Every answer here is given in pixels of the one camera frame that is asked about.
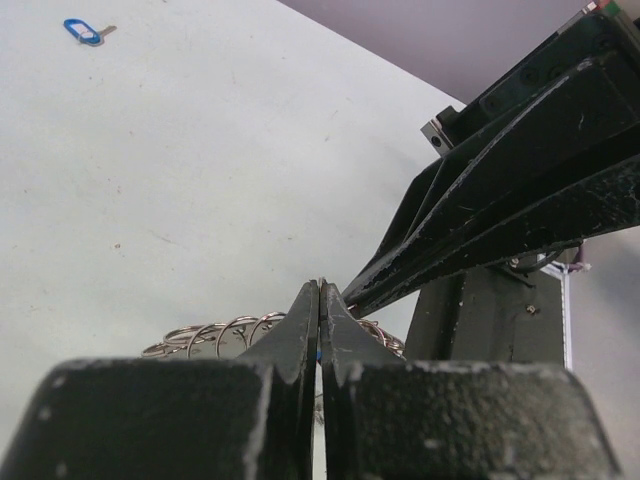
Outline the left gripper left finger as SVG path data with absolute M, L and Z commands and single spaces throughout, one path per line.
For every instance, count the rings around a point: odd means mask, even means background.
M 320 291 L 232 360 L 76 359 L 40 383 L 5 479 L 308 479 Z

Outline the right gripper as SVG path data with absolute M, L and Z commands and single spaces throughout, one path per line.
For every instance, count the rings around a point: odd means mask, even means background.
M 638 226 L 639 69 L 595 57 L 614 49 L 639 61 L 639 23 L 592 1 L 462 110 L 427 122 L 443 155 L 555 81 L 473 158 L 436 164 L 426 209 L 402 207 L 415 225 L 349 284 L 346 303 L 372 313 L 441 277 Z

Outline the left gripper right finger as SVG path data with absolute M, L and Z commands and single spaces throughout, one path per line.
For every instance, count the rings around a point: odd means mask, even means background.
M 619 479 L 594 405 L 545 364 L 407 362 L 320 288 L 331 479 Z

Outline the metal disc keyring holder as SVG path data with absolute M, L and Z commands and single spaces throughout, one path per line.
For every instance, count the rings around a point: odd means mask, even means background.
M 286 359 L 300 351 L 321 357 L 320 323 L 300 335 L 280 311 L 262 316 L 240 316 L 228 322 L 187 325 L 166 333 L 142 350 L 140 357 L 154 360 L 231 360 L 248 354 L 252 358 Z

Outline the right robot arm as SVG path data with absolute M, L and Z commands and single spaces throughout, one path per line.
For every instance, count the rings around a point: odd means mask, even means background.
M 592 1 L 465 108 L 344 290 L 359 317 L 418 301 L 411 360 L 572 360 L 585 240 L 639 223 L 639 23 Z

